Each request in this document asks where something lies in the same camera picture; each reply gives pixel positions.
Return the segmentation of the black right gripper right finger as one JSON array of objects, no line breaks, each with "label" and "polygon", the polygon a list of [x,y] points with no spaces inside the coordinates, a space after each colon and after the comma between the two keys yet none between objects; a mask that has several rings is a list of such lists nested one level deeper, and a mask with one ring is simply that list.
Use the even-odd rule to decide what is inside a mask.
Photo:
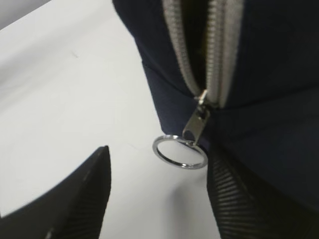
[{"label": "black right gripper right finger", "polygon": [[317,239],[318,212],[286,196],[219,145],[208,152],[207,192],[223,239]]}]

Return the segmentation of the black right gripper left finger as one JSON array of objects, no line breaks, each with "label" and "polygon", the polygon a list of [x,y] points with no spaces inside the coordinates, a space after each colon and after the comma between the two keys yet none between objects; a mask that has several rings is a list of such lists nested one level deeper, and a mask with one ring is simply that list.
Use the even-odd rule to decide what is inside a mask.
[{"label": "black right gripper left finger", "polygon": [[103,146],[50,191],[2,218],[0,237],[97,239],[110,191],[110,153]]}]

